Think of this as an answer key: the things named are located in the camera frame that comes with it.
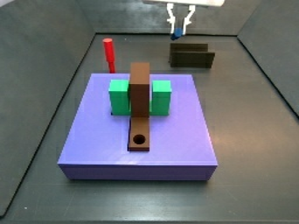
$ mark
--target brown block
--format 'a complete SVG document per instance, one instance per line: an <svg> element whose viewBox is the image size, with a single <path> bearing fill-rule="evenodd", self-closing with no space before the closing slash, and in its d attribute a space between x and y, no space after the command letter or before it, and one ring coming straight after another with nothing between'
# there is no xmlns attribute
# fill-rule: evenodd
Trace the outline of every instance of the brown block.
<svg viewBox="0 0 299 224"><path fill-rule="evenodd" d="M150 63L132 63L128 84L131 116L150 117Z"/></svg>
<svg viewBox="0 0 299 224"><path fill-rule="evenodd" d="M130 151L150 151L150 118L131 117L128 147Z"/></svg>

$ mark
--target red peg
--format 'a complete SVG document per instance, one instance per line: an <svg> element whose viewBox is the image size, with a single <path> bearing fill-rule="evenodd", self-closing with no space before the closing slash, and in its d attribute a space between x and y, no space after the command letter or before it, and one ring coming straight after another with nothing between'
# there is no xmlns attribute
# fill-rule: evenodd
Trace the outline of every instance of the red peg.
<svg viewBox="0 0 299 224"><path fill-rule="evenodd" d="M115 69L115 49L112 38L104 38L103 43L106 47L108 71L114 74L116 72L116 69Z"/></svg>

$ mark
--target gray floor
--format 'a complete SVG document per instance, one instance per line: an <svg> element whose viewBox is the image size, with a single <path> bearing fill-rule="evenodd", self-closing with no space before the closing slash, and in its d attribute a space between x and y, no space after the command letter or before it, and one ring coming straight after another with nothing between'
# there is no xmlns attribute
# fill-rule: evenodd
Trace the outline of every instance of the gray floor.
<svg viewBox="0 0 299 224"><path fill-rule="evenodd" d="M192 74L219 168L210 182L70 181L56 165L91 73L98 36L3 221L299 221L299 125L236 38L186 37L216 52L206 69L171 69L168 36L112 36L118 72Z"/></svg>

